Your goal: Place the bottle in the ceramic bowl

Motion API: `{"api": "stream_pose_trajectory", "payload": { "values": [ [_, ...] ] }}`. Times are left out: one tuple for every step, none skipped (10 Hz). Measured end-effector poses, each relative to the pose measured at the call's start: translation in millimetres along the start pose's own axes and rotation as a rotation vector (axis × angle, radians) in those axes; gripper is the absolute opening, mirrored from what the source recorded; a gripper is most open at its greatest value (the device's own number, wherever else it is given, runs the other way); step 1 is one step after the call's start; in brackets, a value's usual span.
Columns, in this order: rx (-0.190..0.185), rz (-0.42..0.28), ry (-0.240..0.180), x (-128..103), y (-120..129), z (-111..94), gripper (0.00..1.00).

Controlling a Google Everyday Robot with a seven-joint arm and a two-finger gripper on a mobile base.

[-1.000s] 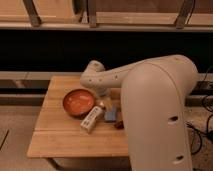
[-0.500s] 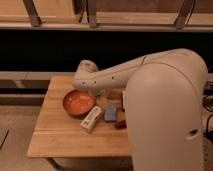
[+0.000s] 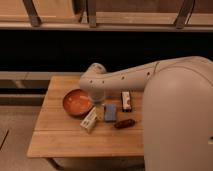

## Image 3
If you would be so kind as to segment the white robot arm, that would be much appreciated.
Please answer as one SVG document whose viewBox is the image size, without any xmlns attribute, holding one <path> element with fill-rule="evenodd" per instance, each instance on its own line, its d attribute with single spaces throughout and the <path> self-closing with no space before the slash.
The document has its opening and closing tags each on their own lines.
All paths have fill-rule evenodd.
<svg viewBox="0 0 213 171">
<path fill-rule="evenodd" d="M 155 61 L 108 73 L 99 63 L 81 76 L 93 102 L 110 90 L 141 91 L 145 171 L 213 171 L 213 61 Z"/>
</svg>

